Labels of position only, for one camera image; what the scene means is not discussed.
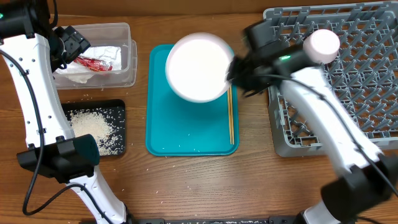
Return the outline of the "red snack wrapper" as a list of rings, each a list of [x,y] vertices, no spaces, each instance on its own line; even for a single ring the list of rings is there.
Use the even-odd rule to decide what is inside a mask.
[[[79,56],[74,60],[74,62],[94,72],[107,72],[111,71],[113,68],[110,62],[95,58]]]

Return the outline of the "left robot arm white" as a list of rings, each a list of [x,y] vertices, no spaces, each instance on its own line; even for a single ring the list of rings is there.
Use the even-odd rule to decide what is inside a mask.
[[[27,150],[17,155],[34,176],[54,178],[73,190],[97,223],[133,223],[100,168],[93,136],[76,136],[55,87],[53,73],[90,43],[74,28],[59,27],[46,1],[1,4],[1,55],[12,75],[25,122]]]

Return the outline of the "large white plate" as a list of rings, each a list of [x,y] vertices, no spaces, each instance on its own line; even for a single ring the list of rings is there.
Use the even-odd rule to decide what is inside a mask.
[[[167,56],[167,82],[184,100],[193,103],[214,101],[231,86],[227,74],[233,57],[231,47],[217,35],[189,34],[181,38]]]

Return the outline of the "white napkin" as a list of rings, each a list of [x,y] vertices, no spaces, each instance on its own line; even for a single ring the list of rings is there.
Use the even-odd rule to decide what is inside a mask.
[[[111,71],[122,69],[121,48],[115,46],[90,47],[80,54],[81,57],[95,58],[110,62],[113,66]],[[75,63],[74,61],[67,65],[67,68],[57,69],[57,74],[61,74],[69,80],[76,83],[86,83],[94,76],[94,71]]]

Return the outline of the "small pink bowl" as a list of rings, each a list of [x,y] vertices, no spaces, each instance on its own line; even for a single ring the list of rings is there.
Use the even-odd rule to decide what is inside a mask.
[[[303,50],[315,63],[330,63],[338,55],[340,39],[328,29],[319,29],[307,37]]]

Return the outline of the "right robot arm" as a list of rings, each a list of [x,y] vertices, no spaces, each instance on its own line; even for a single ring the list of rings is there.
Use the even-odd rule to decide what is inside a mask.
[[[354,223],[360,214],[397,194],[397,157],[386,156],[353,122],[324,77],[340,39],[328,29],[286,46],[266,34],[268,22],[244,30],[249,51],[235,57],[227,79],[246,96],[276,86],[298,109],[321,141],[337,179],[321,189],[321,201],[300,212],[295,223]]]

